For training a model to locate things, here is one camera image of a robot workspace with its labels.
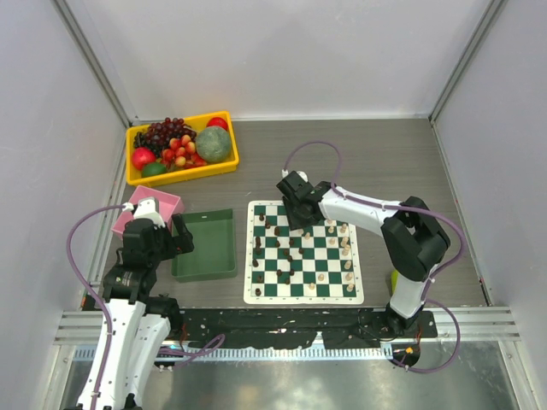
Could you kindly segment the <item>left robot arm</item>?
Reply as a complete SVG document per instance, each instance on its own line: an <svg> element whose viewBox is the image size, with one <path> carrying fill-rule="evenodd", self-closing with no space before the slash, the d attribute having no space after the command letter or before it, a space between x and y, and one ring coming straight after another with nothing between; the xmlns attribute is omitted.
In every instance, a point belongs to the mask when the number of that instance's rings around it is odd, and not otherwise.
<svg viewBox="0 0 547 410"><path fill-rule="evenodd" d="M150 293L163 261L194 250L182 214L175 214L172 224L173 231L152 218L126 223L116 263L96 298L103 312L102 327L78 409L140 409L163 341L182 332L177 301Z"/></svg>

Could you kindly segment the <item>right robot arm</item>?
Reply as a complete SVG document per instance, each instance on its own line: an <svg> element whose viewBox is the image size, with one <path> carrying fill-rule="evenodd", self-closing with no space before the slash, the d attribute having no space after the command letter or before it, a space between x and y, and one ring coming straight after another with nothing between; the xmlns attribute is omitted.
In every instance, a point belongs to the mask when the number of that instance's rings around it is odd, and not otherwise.
<svg viewBox="0 0 547 410"><path fill-rule="evenodd" d="M388 330L405 337L418 324L426 281L450 247L450 239L425 203L414 196L406 202L383 202L358 195L334 183L312 185L296 171L283 171L277 183L292 230L341 220L382 237L393 267L396 289L386 306Z"/></svg>

